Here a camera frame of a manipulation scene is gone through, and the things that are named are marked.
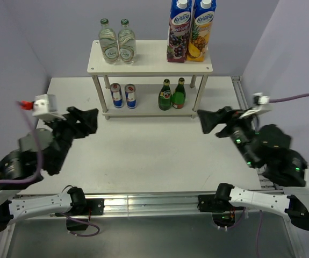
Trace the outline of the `dark green gold-cap bottle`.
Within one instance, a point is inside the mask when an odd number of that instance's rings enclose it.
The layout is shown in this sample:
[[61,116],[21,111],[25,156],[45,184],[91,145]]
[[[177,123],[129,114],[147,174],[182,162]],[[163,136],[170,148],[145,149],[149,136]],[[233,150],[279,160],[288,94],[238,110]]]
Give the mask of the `dark green gold-cap bottle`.
[[176,109],[181,109],[184,107],[185,101],[186,101],[186,92],[184,88],[184,78],[179,78],[178,85],[175,88],[175,91],[171,98],[172,106]]

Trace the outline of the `silver blue can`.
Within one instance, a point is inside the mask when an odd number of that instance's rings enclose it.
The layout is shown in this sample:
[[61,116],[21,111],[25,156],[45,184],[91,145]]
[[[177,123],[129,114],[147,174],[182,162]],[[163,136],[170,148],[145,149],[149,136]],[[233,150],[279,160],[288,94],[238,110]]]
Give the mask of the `silver blue can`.
[[112,83],[110,85],[110,92],[113,101],[113,105],[116,108],[121,108],[124,105],[123,96],[121,92],[121,86],[118,83]]
[[126,96],[126,104],[130,109],[135,109],[136,102],[136,88],[134,84],[125,85],[125,96]]

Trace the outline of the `green Perrier labelled bottle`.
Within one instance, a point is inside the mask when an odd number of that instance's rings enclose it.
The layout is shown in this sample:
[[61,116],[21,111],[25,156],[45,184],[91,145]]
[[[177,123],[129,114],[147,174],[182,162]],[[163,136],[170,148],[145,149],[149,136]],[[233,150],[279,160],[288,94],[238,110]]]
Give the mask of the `green Perrier labelled bottle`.
[[163,87],[158,96],[158,105],[160,110],[167,111],[171,108],[171,89],[170,80],[163,81]]

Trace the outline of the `clear bottle green cap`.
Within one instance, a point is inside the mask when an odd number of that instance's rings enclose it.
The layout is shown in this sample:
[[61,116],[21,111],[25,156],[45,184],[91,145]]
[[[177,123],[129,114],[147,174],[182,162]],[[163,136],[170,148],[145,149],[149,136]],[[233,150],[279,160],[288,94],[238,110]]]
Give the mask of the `clear bottle green cap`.
[[100,20],[101,30],[98,34],[103,58],[107,63],[116,63],[119,59],[118,42],[115,31],[109,26],[109,20]]
[[136,58],[136,37],[130,28],[128,19],[121,20],[121,30],[118,32],[119,54],[124,63],[133,63]]

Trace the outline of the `clear bottle green cap front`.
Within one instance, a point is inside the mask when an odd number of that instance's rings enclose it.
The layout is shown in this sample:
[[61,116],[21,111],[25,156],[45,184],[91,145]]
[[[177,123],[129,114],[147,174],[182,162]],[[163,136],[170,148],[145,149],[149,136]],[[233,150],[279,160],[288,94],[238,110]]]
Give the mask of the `clear bottle green cap front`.
[[136,58],[136,37],[130,28],[128,19],[121,20],[121,30],[118,32],[119,54],[124,63],[133,63]]

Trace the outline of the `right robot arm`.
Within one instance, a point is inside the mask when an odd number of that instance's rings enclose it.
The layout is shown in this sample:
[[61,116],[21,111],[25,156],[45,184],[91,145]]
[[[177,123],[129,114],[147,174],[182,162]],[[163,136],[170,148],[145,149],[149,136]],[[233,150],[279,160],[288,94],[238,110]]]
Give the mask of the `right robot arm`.
[[260,190],[246,190],[220,183],[212,194],[198,196],[201,212],[226,212],[241,208],[262,210],[281,216],[297,228],[309,231],[309,165],[291,148],[292,138],[277,125],[252,127],[253,115],[226,106],[218,111],[198,110],[202,131],[229,138],[247,166],[255,169]]

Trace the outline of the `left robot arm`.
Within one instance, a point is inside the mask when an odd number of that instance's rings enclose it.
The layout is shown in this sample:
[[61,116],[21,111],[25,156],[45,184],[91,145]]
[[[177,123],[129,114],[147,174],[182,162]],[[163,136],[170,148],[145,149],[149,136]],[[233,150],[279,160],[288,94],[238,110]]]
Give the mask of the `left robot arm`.
[[0,161],[0,232],[21,220],[50,213],[79,216],[88,203],[81,188],[70,187],[52,196],[15,199],[15,195],[44,178],[60,173],[74,140],[95,134],[98,109],[68,107],[62,118],[45,121],[47,128],[33,128],[18,140],[18,148]]

